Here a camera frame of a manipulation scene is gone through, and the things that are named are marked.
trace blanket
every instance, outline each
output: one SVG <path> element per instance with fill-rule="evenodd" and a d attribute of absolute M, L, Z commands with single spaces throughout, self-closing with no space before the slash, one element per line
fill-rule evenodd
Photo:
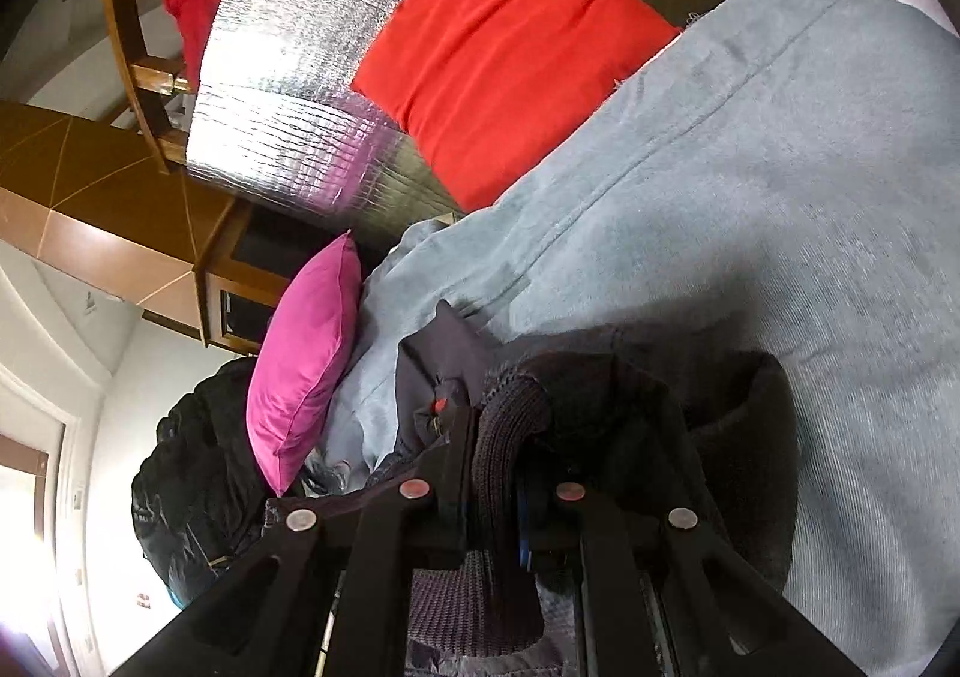
<path fill-rule="evenodd" d="M 655 322 L 761 348 L 800 442 L 785 595 L 871 675 L 960 616 L 960 41 L 894 0 L 728 0 L 491 209 L 371 275 L 322 450 L 359 486 L 397 343 Z"/>

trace foil insulation sheet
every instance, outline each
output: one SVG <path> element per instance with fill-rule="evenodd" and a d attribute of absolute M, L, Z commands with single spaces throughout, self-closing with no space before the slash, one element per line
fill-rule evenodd
<path fill-rule="evenodd" d="M 400 0 L 222 0 L 190 170 L 396 241 L 456 209 L 409 137 L 347 86 Z"/>

